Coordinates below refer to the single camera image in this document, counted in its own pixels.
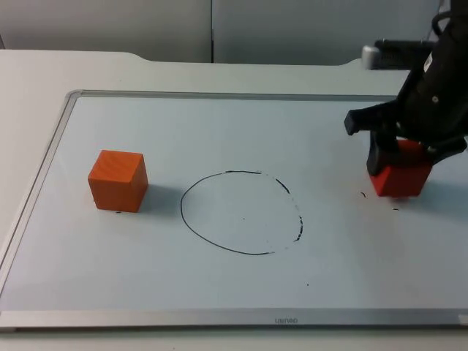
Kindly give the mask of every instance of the brand logo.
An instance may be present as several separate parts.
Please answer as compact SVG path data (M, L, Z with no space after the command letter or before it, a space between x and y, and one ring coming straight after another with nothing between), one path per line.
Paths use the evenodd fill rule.
M297 318L275 318L276 324L298 324Z

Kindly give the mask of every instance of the gray wall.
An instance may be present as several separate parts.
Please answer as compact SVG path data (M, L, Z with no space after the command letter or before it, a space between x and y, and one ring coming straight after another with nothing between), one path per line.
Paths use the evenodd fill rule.
M213 0L214 61L343 64L376 39L426 39L439 0Z
M211 61L211 0L0 0L11 49L126 51Z

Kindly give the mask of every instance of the white table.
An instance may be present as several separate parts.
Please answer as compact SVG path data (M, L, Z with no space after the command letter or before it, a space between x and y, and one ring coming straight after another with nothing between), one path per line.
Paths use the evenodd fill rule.
M12 229L66 93L75 89L253 94L396 94L406 72L179 64L128 53L0 51L0 240ZM465 350L462 332L173 331L8 335L0 350Z

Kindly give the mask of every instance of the wooden block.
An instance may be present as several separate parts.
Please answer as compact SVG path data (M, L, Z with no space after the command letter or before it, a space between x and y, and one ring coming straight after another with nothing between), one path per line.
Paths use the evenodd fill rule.
M375 192L385 197L416 197L429 177L432 163L423 147L414 141L400 140L400 165L390 165L376 176L371 175Z
M102 150L88 182L97 208L138 212L148 188L143 155Z

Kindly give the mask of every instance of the whiteboard frame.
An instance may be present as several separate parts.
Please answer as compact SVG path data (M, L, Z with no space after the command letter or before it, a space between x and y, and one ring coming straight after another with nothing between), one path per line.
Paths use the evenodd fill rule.
M0 295L20 246L34 204L80 97L148 97L176 99L254 99L298 101L386 101L391 96L173 93L145 91L72 91L68 93L18 221L0 250ZM1 311L0 331L17 328L134 328L194 326L341 326L463 327L468 309L191 309L151 311Z

